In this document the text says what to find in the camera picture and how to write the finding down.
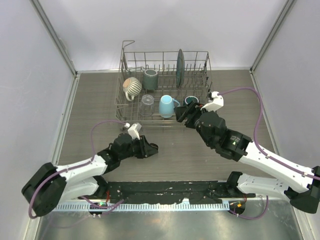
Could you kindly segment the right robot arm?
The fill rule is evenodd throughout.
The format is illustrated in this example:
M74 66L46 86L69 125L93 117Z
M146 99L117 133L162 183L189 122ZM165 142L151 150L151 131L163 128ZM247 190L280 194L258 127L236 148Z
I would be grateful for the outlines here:
M227 128L226 121L215 111L207 111L197 102L174 108L176 120L195 129L207 147L221 157L255 167L272 178L254 178L232 173L226 193L263 194L282 198L296 209L315 214L320 203L320 168L291 162L260 146L241 132Z

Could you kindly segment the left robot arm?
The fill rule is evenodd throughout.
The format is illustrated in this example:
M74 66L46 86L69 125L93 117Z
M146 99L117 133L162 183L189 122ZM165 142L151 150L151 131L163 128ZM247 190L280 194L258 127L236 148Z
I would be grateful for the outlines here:
M49 214L60 202L82 196L100 200L107 192L100 176L120 166L122 160L136 157L144 159L156 155L159 147L149 143L144 135L132 138L121 133L109 146L91 158L69 165L43 164L21 190L29 203L31 219Z

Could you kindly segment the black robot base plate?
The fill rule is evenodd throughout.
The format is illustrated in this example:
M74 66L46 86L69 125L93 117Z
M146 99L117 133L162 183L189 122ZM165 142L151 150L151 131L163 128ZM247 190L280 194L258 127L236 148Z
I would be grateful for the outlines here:
M254 193L241 193L224 181L109 181L99 195L86 195L94 200L110 200L112 204L124 200L125 204L215 204L222 199L254 198Z

